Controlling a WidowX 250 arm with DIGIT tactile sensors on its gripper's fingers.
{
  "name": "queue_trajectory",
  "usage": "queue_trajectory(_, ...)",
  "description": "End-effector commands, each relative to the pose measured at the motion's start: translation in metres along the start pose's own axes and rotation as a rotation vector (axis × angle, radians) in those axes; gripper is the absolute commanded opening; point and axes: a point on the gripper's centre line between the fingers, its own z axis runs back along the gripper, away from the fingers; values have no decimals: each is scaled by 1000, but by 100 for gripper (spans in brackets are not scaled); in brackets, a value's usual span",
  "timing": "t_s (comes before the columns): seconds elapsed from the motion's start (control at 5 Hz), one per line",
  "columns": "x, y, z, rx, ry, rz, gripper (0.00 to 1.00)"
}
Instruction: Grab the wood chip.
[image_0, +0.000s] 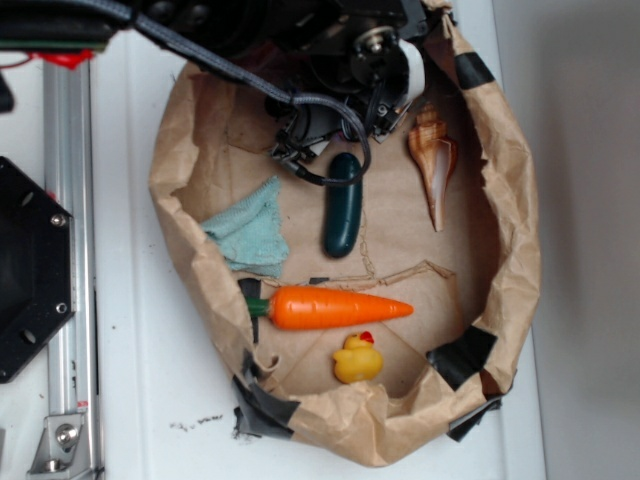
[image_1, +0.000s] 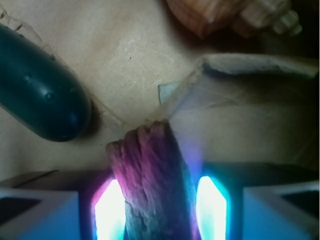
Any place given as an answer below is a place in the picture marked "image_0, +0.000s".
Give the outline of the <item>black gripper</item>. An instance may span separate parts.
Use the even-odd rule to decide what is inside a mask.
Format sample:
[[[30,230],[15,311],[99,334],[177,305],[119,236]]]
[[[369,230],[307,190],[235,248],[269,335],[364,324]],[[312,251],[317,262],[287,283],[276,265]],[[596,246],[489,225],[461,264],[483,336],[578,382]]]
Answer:
[[[377,142],[384,142],[402,123],[426,88],[426,26],[376,26],[337,39],[332,50],[286,52],[272,42],[267,58],[283,70],[284,88],[321,94],[352,109]],[[310,162],[326,149],[331,115],[297,110],[276,133],[271,157]]]

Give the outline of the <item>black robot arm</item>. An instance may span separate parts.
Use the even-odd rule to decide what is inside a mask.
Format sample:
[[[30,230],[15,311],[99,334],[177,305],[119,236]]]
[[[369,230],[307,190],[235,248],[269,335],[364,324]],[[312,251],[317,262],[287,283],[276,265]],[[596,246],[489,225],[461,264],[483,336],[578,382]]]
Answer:
[[[426,86],[419,1],[5,1],[1,47],[72,68],[133,29],[262,91],[297,174],[332,135],[385,139]]]

